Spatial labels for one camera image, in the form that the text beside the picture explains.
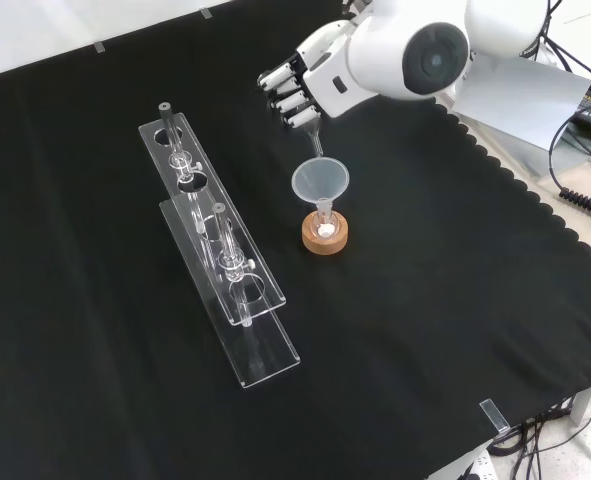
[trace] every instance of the cable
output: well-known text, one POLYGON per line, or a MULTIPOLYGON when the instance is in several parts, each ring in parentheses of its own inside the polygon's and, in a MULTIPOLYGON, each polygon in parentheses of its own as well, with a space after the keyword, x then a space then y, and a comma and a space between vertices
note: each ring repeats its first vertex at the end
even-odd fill
POLYGON ((462 473, 462 475, 457 480, 466 480, 468 478, 468 476, 470 475, 471 470, 473 470, 473 465, 475 465, 475 464, 471 463, 471 465, 466 469, 466 471, 464 473, 462 473))
MULTIPOLYGON (((555 5, 555 8, 559 7, 559 4, 562 3, 562 0, 559 0, 555 5)), ((535 42, 528 47, 528 49, 521 55, 524 58, 531 58, 535 56, 533 59, 535 62, 537 61, 537 56, 539 55, 539 49, 541 47, 542 38, 548 35, 548 31, 551 28, 551 18, 552 18, 553 9, 551 8, 551 0, 548 0, 548 7, 546 10, 546 20, 544 20, 544 25, 542 26, 542 30, 540 31, 539 35, 535 39, 535 42)))
POLYGON ((562 137, 562 142, 564 142, 566 145, 569 145, 571 147, 573 147, 575 150, 577 150, 579 153, 586 153, 586 149, 582 149, 580 148, 579 145, 571 142, 568 138, 562 137))
POLYGON ((522 461, 524 460, 524 457, 526 456, 527 448, 528 448, 528 442, 524 444, 523 448, 519 452, 519 457, 517 458, 517 462, 515 462, 515 465, 513 466, 513 471, 511 473, 511 480, 517 479, 517 473, 519 472, 519 467, 522 466, 522 461))
POLYGON ((567 72, 573 73, 573 69, 568 64, 568 61, 566 61, 566 58, 564 58, 564 55, 562 55, 561 52, 557 49, 557 47, 554 47, 550 43, 548 44, 548 46, 551 47, 551 50, 553 50, 553 53, 557 56, 557 58, 559 58, 559 61, 562 62, 562 65, 564 66, 564 70, 566 70, 567 72))
POLYGON ((539 427, 535 427, 535 443, 533 444, 533 452, 531 453, 535 453, 536 455, 531 454, 531 458, 528 461, 528 468, 526 469, 526 480, 530 480, 531 478, 531 468, 533 467, 533 462, 535 459, 537 459, 537 472, 539 474, 539 479, 542 479, 542 463, 539 458, 538 446, 539 436, 542 434, 542 430, 544 428, 545 423, 546 420, 542 421, 539 427))
POLYGON ((586 108, 582 108, 582 109, 578 110, 577 112, 575 112, 570 117, 568 117, 566 119, 566 121, 564 123, 562 123, 562 125, 557 129, 557 132, 555 133, 553 140, 551 140, 551 145, 548 149, 548 171, 551 174, 551 178, 553 179, 553 182, 555 182, 555 185, 557 185, 557 188, 559 188, 560 191, 564 190, 564 187, 562 186, 561 183, 559 183, 559 180, 557 180, 557 177, 555 176, 555 172, 553 171, 553 149, 555 148, 555 144, 557 143, 557 139, 561 135, 562 131, 566 128, 566 125, 568 125, 576 116, 581 115, 582 113, 587 112, 589 110, 591 110, 591 106, 586 107, 586 108))
POLYGON ((553 8, 551 8, 551 9, 550 9, 550 11, 549 11, 549 15, 550 15, 551 13, 553 13, 555 10, 557 10, 557 7, 559 7, 559 6, 562 4, 562 2, 563 2, 563 1, 564 1, 564 0, 557 0, 557 3, 556 3, 554 6, 553 6, 553 8))
POLYGON ((575 57, 574 55, 572 55, 571 53, 568 52, 568 50, 560 47, 556 42, 554 42, 553 40, 551 40, 548 35, 544 35, 544 40, 551 46, 554 46, 555 48, 557 48, 560 52, 562 52, 564 55, 566 55, 568 58, 570 58, 571 60, 573 60, 575 63, 577 63, 578 65, 580 65, 582 68, 584 68, 587 72, 591 73, 591 67, 589 67, 588 65, 586 65, 585 63, 583 63, 581 60, 578 60, 577 57, 575 57))
POLYGON ((566 445, 568 442, 570 442, 571 440, 573 440, 577 435, 579 435, 580 433, 582 433, 584 430, 586 430, 586 428, 591 424, 591 418, 588 420, 588 422, 586 422, 586 425, 584 425, 580 430, 578 430, 577 432, 575 432, 573 434, 573 436, 571 436, 568 440, 558 444, 558 445, 553 445, 552 447, 548 447, 548 448, 543 448, 542 450, 537 450, 534 453, 529 453, 528 455, 535 455, 537 453, 542 453, 542 452, 547 452, 548 450, 553 450, 555 448, 559 448, 563 445, 566 445))
POLYGON ((586 144, 585 144, 584 142, 582 142, 582 141, 579 139, 579 137, 578 137, 577 135, 575 135, 575 133, 573 133, 573 131, 571 131, 570 129, 568 129, 568 130, 566 130, 566 133, 568 133, 568 134, 571 136, 571 138, 572 138, 573 140, 575 140, 575 141, 577 142, 577 144, 578 144, 580 147, 582 147, 584 150, 586 150, 586 151, 588 152, 588 154, 591 156, 591 149, 590 149, 590 148, 588 148, 588 147, 586 146, 586 144))

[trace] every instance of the black cable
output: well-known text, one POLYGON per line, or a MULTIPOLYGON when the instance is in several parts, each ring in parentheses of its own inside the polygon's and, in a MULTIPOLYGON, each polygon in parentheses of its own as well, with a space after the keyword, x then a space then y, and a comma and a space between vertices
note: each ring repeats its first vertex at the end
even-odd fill
POLYGON ((560 47, 559 44, 557 44, 556 42, 554 42, 553 40, 551 40, 548 35, 544 35, 544 40, 551 46, 554 46, 555 48, 557 48, 560 52, 562 52, 564 55, 566 55, 568 58, 570 58, 571 60, 573 60, 575 63, 577 63, 578 65, 580 65, 582 68, 584 68, 584 70, 586 70, 587 72, 591 73, 591 67, 589 67, 588 65, 586 65, 585 63, 583 63, 581 60, 578 60, 577 57, 575 57, 573 54, 569 53, 568 50, 564 49, 563 47, 560 47))
POLYGON ((556 3, 554 6, 553 6, 553 8, 551 8, 551 9, 550 9, 550 11, 549 11, 549 15, 550 15, 551 13, 553 13, 555 10, 557 10, 557 7, 559 7, 559 6, 562 4, 562 2, 563 2, 563 1, 564 1, 564 0, 557 0, 557 3, 556 3))
POLYGON ((588 148, 588 146, 586 146, 586 144, 584 142, 582 142, 582 140, 580 140, 580 138, 575 135, 575 133, 573 131, 571 131, 570 129, 566 130, 566 133, 568 133, 570 135, 570 137, 575 140, 577 142, 577 144, 582 147, 586 152, 588 152, 588 154, 591 156, 591 149, 588 148))
POLYGON ((561 52, 557 49, 557 47, 554 47, 550 43, 548 44, 548 46, 551 47, 551 50, 553 50, 553 53, 557 56, 557 58, 559 58, 559 61, 562 62, 562 65, 564 66, 564 70, 566 70, 567 72, 573 73, 573 69, 568 64, 568 61, 566 60, 566 58, 564 58, 564 55, 562 55, 561 52))
POLYGON ((531 58, 532 56, 535 56, 535 58, 533 59, 535 62, 537 61, 537 56, 539 55, 539 49, 541 47, 541 43, 542 43, 542 38, 546 37, 548 35, 548 31, 551 28, 551 14, 553 13, 553 9, 551 8, 551 0, 548 0, 548 7, 546 9, 546 20, 544 20, 544 25, 542 25, 542 30, 540 31, 539 35, 537 35, 537 38, 535 39, 535 42, 533 43, 533 45, 531 45, 526 52, 524 52, 524 54, 522 54, 522 57, 524 58, 531 58))
POLYGON ((573 440, 577 435, 579 435, 580 433, 582 433, 584 430, 586 430, 586 428, 591 424, 591 418, 588 420, 588 422, 586 422, 586 425, 584 425, 580 430, 578 430, 577 432, 575 432, 573 434, 573 436, 571 436, 568 440, 558 444, 558 445, 553 445, 552 447, 548 447, 548 448, 544 448, 542 450, 536 450, 534 453, 529 453, 528 455, 535 455, 537 453, 542 453, 542 452, 546 452, 548 450, 553 450, 554 448, 559 448, 562 445, 566 445, 568 442, 570 442, 571 440, 573 440))
POLYGON ((587 148, 585 146, 584 147, 581 147, 577 143, 571 142, 566 137, 562 137, 562 142, 564 142, 566 145, 569 145, 569 146, 573 147, 579 153, 583 153, 585 155, 590 155, 591 156, 591 151, 590 150, 587 151, 587 148))
POLYGON ((462 475, 460 475, 460 477, 457 480, 466 480, 468 478, 468 476, 471 473, 471 470, 473 470, 473 465, 475 465, 474 463, 471 463, 471 465, 466 469, 466 471, 464 473, 462 473, 462 475))
POLYGON ((539 427, 535 427, 535 443, 533 444, 533 452, 532 453, 536 453, 536 455, 531 454, 531 458, 528 460, 528 468, 526 469, 526 480, 530 480, 530 478, 531 478, 531 468, 533 467, 533 462, 535 461, 535 459, 537 459, 537 471, 539 473, 540 480, 542 478, 542 464, 541 464, 540 458, 539 458, 538 446, 539 446, 539 437, 542 434, 542 429, 544 428, 545 423, 546 423, 546 420, 542 421, 542 423, 539 425, 539 427))
POLYGON ((582 108, 581 110, 578 110, 573 115, 568 117, 566 119, 566 121, 564 123, 562 123, 562 125, 557 129, 557 132, 555 133, 553 140, 551 140, 551 145, 548 149, 548 171, 551 174, 551 178, 553 179, 553 182, 555 182, 555 185, 557 185, 557 188, 559 188, 560 191, 563 191, 564 187, 562 186, 561 183, 559 183, 559 180, 557 180, 557 177, 555 176, 555 172, 553 171, 553 149, 555 148, 555 144, 557 143, 557 139, 561 135, 562 131, 566 128, 566 125, 568 125, 576 116, 579 116, 582 113, 587 112, 589 110, 591 110, 591 106, 586 107, 586 108, 582 108))
POLYGON ((513 471, 511 473, 511 480, 517 479, 517 473, 519 472, 519 467, 522 466, 522 461, 524 460, 524 457, 526 456, 527 452, 528 452, 528 442, 526 442, 524 444, 524 446, 522 447, 522 449, 519 452, 519 457, 517 457, 517 462, 515 462, 515 465, 513 466, 513 471))
MULTIPOLYGON (((542 430, 544 430, 545 423, 546 422, 542 422, 542 426, 539 427, 539 435, 541 435, 542 430)), ((539 457, 539 435, 537 435, 537 438, 535 439, 535 453, 537 454, 537 475, 539 480, 542 480, 542 459, 539 457)))
MULTIPOLYGON (((490 447, 494 447, 497 445, 501 445, 502 443, 506 443, 507 441, 509 441, 512 438, 515 438, 518 435, 521 435, 521 436, 526 435, 527 430, 529 430, 533 426, 537 425, 541 421, 559 420, 560 418, 564 418, 564 417, 570 415, 571 411, 572 411, 572 405, 573 405, 574 399, 575 399, 575 397, 566 398, 559 405, 554 405, 546 413, 538 415, 538 417, 536 419, 524 422, 520 425, 517 425, 517 426, 511 428, 503 436, 495 439, 490 444, 489 449, 488 449, 489 453, 491 453, 490 447)), ((508 450, 511 450, 511 449, 513 449, 512 453, 515 453, 518 451, 518 449, 515 449, 515 446, 506 447, 506 448, 498 447, 497 454, 491 453, 491 455, 493 455, 495 457, 507 456, 507 455, 510 455, 510 453, 506 453, 506 452, 508 452, 508 450)))

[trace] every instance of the power strip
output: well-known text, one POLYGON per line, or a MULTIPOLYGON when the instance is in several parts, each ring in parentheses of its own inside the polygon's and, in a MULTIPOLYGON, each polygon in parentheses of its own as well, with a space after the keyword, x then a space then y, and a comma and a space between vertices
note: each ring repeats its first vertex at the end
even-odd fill
POLYGON ((471 480, 477 480, 475 475, 477 475, 479 480, 499 480, 497 474, 495 473, 493 462, 491 462, 491 457, 486 450, 484 450, 482 454, 477 457, 477 460, 475 460, 468 478, 472 477, 471 480))

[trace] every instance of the clear acrylic rack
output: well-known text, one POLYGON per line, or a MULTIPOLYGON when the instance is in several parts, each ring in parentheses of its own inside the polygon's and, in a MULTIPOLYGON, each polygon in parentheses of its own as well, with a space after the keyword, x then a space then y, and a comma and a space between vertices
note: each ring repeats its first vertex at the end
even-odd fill
POLYGON ((160 204, 235 375, 248 388, 300 361, 275 309, 286 303, 183 114, 139 127, 171 197, 160 204))

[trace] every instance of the white wall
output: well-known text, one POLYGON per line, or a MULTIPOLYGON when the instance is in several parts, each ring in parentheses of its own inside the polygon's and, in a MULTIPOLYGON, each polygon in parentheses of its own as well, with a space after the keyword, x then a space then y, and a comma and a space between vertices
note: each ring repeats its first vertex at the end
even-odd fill
POLYGON ((0 0, 0 73, 228 0, 0 0))

